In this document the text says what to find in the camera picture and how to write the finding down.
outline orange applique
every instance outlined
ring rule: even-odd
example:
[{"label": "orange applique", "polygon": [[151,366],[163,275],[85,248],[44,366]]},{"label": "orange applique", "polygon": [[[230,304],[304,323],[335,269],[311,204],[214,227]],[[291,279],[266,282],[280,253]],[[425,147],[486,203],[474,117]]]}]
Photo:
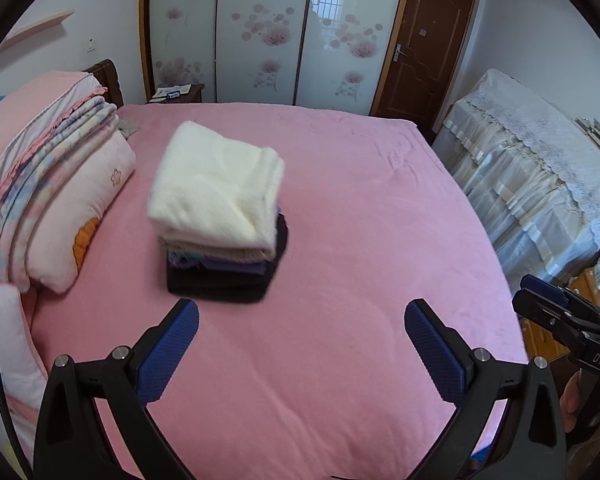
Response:
[{"label": "orange applique", "polygon": [[85,225],[83,225],[78,234],[75,235],[74,239],[74,259],[75,265],[78,267],[78,270],[82,268],[82,263],[84,261],[84,255],[89,248],[89,244],[91,243],[91,238],[93,234],[96,232],[98,224],[100,223],[100,219],[93,217],[87,221]]},{"label": "orange applique", "polygon": [[113,170],[113,173],[111,174],[111,181],[113,183],[113,187],[116,187],[120,184],[121,177],[122,173],[120,173],[118,170]]}]

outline pink bedsheet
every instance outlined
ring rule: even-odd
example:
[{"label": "pink bedsheet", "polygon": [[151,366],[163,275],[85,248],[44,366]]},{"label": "pink bedsheet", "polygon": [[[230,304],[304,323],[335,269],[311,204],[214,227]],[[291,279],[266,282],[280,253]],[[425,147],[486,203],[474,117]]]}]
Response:
[{"label": "pink bedsheet", "polygon": [[32,333],[48,367],[61,353],[99,359],[131,345],[174,305],[145,211],[181,122],[272,146],[286,161],[290,240],[267,297],[198,302],[200,330],[150,405],[199,480],[406,478],[453,412],[405,334],[414,298],[469,345],[526,362],[487,235],[413,124],[247,104],[131,105],[120,117],[141,126],[130,138],[136,173],[72,290],[39,300]]}]

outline headboard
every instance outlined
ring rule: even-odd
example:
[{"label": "headboard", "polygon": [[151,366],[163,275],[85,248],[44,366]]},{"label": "headboard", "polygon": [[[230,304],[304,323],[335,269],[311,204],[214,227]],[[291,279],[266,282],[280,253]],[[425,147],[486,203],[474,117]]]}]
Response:
[{"label": "headboard", "polygon": [[104,94],[107,103],[113,103],[118,108],[125,104],[122,100],[122,92],[118,82],[118,71],[112,60],[105,59],[88,68],[85,72],[92,73],[98,82],[107,89],[107,93]]}]

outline pink shelf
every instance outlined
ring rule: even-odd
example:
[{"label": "pink shelf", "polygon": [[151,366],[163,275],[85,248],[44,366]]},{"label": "pink shelf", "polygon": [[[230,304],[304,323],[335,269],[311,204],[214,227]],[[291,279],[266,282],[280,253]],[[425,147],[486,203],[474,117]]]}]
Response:
[{"label": "pink shelf", "polygon": [[20,43],[22,40],[33,36],[39,32],[47,28],[54,27],[55,25],[60,25],[60,23],[64,22],[69,16],[71,16],[75,10],[68,10],[67,12],[61,12],[60,14],[54,14],[53,16],[49,16],[44,20],[39,20],[37,22],[33,22],[27,27],[21,28],[9,34],[4,41],[0,44],[0,52],[3,50],[7,50],[12,47],[16,43]]}]

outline sliding wardrobe door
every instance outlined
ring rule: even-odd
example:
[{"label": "sliding wardrobe door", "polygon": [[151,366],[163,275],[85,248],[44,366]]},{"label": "sliding wardrobe door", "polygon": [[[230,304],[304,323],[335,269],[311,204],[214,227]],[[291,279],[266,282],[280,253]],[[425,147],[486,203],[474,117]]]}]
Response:
[{"label": "sliding wardrobe door", "polygon": [[292,104],[306,0],[218,0],[218,102]]},{"label": "sliding wardrobe door", "polygon": [[156,87],[204,83],[202,98],[216,100],[216,0],[149,0]]},{"label": "sliding wardrobe door", "polygon": [[399,0],[311,0],[296,104],[368,115]]}]

